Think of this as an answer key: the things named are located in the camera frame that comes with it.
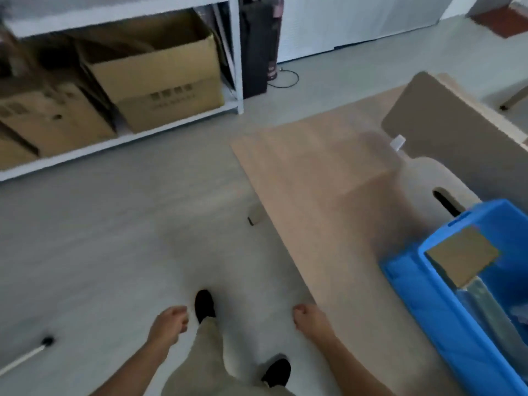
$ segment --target white metal shelf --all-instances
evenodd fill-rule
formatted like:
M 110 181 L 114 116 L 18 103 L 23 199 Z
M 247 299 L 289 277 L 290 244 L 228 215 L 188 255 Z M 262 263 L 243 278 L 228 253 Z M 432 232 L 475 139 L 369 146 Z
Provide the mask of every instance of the white metal shelf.
M 103 141 L 101 143 L 96 143 L 94 145 L 83 147 L 81 149 L 72 150 L 64 154 L 59 154 L 57 156 L 48 157 L 48 158 L 40 158 L 31 163 L 19 165 L 15 168 L 11 168 L 5 171 L 0 171 L 0 182 L 15 178 L 17 176 L 25 175 L 30 172 L 38 171 L 39 169 L 42 169 L 42 168 L 48 168 L 53 165 L 57 165 L 57 164 L 60 164 L 60 163 L 63 163 L 69 160 L 75 160 L 76 158 L 79 158 L 79 157 L 84 157 L 89 154 L 93 154 L 95 152 L 100 152 L 101 150 L 105 150 L 105 149 L 108 149 L 114 146 L 119 146 L 124 143 L 128 143 L 130 141 L 134 141 L 134 140 L 146 137 L 146 136 L 150 136 L 151 134 L 163 132 L 164 130 L 168 130 L 168 129 L 175 128 L 177 126 L 185 125 L 186 123 L 190 123 L 198 119 L 210 117 L 211 115 L 215 115 L 215 114 L 229 111 L 229 110 L 235 110 L 238 107 L 238 101 L 237 99 L 235 99 L 234 95 L 232 94 L 232 91 L 225 84 L 223 86 L 222 93 L 224 95 L 225 104 L 219 108 L 206 111 L 201 114 L 194 115 L 192 117 L 188 117 L 185 119 L 180 119 L 179 121 L 168 123 L 167 125 L 159 126 L 158 128 L 146 130 L 140 133 L 132 133 L 124 122 L 122 123 L 120 122 L 118 124 L 117 131 L 116 131 L 118 134 L 117 138 Z
M 107 140 L 82 149 L 73 150 L 58 156 L 41 158 L 29 164 L 0 171 L 0 182 L 50 167 L 65 161 L 83 157 L 94 152 L 118 146 L 135 139 L 149 136 L 164 130 L 174 128 L 210 117 L 212 115 L 236 110 L 241 114 L 244 111 L 242 95 L 242 63 L 240 50 L 240 26 L 238 0 L 11 0 L 12 16 L 7 24 L 18 37 L 28 37 L 43 33 L 65 31 L 68 29 L 98 25 L 122 19 L 135 18 L 145 15 L 176 11 L 180 9 L 200 7 L 203 5 L 217 4 L 219 2 L 229 3 L 230 33 L 233 46 L 232 55 L 228 52 L 230 59 L 230 70 L 234 79 L 235 88 L 231 90 L 223 85 L 225 104 L 219 108 L 207 111 L 193 117 L 181 119 L 159 128 L 151 129 L 141 133 L 131 133 L 126 127 L 119 127 L 118 137 Z M 223 32 L 222 22 L 218 22 Z M 222 36 L 224 47 L 227 39 Z

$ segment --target blue plastic bin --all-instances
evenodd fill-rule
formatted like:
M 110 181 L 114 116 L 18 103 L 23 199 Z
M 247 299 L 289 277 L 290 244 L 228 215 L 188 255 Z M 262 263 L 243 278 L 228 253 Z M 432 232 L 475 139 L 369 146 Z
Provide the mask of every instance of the blue plastic bin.
M 466 226 L 500 251 L 479 277 L 505 312 L 528 300 L 528 217 L 508 200 L 481 203 L 381 268 L 440 355 L 475 396 L 528 396 L 528 386 L 444 283 L 425 252 Z M 518 327 L 526 342 L 525 328 Z

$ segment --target floor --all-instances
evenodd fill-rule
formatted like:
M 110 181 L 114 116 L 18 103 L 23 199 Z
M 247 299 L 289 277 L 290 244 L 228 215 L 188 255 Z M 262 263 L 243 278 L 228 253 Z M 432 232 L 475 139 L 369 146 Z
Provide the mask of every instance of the floor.
M 404 84 L 424 69 L 448 72 L 498 106 L 525 84 L 527 57 L 528 34 L 501 39 L 451 18 L 286 63 L 299 84 L 247 100 L 244 115 L 0 184 L 0 365 L 44 334 L 58 339 L 2 377 L 0 394 L 88 394 L 142 344 L 159 311 L 192 305 L 202 287 L 216 298 L 228 371 L 249 381 L 259 364 L 285 353 L 291 391 L 338 394 L 290 319 L 291 306 L 311 299 L 307 287 L 271 223 L 247 223 L 257 197 L 230 141 Z M 508 116 L 528 129 L 522 109 Z M 195 330 L 193 318 L 147 395 L 159 395 Z

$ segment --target red rug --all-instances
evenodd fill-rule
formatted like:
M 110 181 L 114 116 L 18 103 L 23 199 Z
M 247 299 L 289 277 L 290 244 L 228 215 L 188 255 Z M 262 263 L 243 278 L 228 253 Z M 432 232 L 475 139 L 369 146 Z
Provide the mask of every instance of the red rug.
M 528 32 L 528 18 L 509 7 L 481 13 L 471 19 L 504 39 Z

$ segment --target black shoe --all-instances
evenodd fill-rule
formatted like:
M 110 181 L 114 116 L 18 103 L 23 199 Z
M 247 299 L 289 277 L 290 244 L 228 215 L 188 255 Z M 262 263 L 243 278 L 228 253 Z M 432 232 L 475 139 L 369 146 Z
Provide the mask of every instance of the black shoe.
M 200 324 L 206 317 L 216 317 L 214 305 L 215 302 L 208 290 L 203 289 L 196 294 L 196 298 L 194 299 L 194 311 Z
M 279 359 L 275 361 L 266 371 L 261 381 L 266 382 L 269 387 L 277 385 L 286 386 L 292 367 L 287 359 Z

